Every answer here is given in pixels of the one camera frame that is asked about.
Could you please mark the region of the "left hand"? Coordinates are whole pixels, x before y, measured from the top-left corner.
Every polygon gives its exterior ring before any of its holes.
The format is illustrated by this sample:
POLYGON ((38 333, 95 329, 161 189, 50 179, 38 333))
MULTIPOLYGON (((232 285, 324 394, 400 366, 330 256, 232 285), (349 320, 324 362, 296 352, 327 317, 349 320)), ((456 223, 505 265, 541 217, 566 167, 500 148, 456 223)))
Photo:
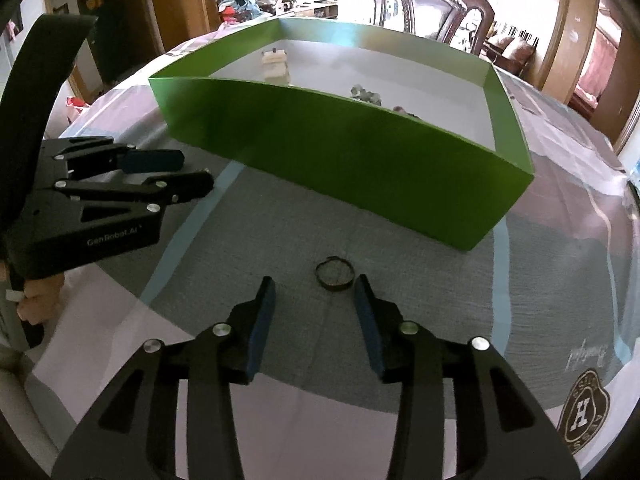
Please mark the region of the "left hand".
POLYGON ((16 313, 23 322, 30 325, 45 323, 55 318, 60 310, 63 274, 56 274, 42 280, 26 280, 22 287, 23 299, 17 304, 16 313))

